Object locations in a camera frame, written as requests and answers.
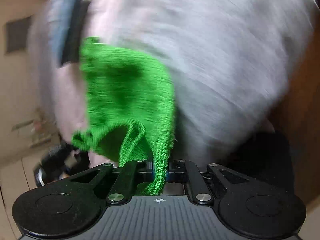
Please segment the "green knitted sweater vest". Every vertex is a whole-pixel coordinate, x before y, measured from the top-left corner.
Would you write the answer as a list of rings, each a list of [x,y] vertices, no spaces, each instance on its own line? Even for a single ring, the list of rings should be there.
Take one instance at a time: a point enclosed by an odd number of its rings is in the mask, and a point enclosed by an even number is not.
[[[80,49],[88,127],[72,134],[73,146],[124,166],[149,160],[154,178],[139,193],[163,191],[175,140],[175,93],[166,67],[154,57],[88,37]]]

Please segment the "folded grey dark clothes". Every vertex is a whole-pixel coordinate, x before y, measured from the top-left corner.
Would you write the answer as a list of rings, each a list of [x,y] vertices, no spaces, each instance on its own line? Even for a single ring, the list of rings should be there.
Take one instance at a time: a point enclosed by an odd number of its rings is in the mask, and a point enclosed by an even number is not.
[[[63,43],[61,56],[61,66],[66,62],[79,62],[80,44],[82,40],[82,30],[85,25],[88,7],[92,0],[75,0],[71,19],[67,25],[67,34]]]

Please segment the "white dressing table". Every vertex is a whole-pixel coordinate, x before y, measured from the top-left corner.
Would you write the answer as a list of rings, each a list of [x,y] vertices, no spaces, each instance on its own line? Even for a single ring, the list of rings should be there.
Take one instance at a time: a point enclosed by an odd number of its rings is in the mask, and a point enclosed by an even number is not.
[[[28,141],[28,148],[36,148],[46,143],[52,142],[57,133],[55,124],[47,119],[41,108],[35,109],[30,120],[15,124],[11,128],[18,137]]]

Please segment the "pink grey bed quilt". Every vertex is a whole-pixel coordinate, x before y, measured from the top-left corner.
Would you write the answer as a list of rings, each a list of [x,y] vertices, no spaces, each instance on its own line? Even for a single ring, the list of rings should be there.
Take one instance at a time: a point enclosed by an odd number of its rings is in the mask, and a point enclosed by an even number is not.
[[[174,158],[224,159],[284,95],[316,0],[92,0],[83,35],[163,63],[175,88]]]

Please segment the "grey pillow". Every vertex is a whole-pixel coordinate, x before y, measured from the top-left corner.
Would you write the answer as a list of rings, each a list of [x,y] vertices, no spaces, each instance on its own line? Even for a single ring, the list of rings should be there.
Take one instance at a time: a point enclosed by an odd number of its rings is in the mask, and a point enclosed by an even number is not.
[[[31,25],[31,16],[7,22],[6,33],[6,53],[25,50],[27,44],[28,30]]]

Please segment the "folded blue jeans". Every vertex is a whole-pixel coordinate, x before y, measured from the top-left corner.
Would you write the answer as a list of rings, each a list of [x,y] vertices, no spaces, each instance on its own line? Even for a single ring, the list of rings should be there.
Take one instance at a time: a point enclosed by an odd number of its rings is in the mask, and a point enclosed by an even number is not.
[[[49,23],[49,46],[52,57],[57,61],[58,67],[62,67],[62,56],[70,29],[73,8],[76,0],[51,0]]]

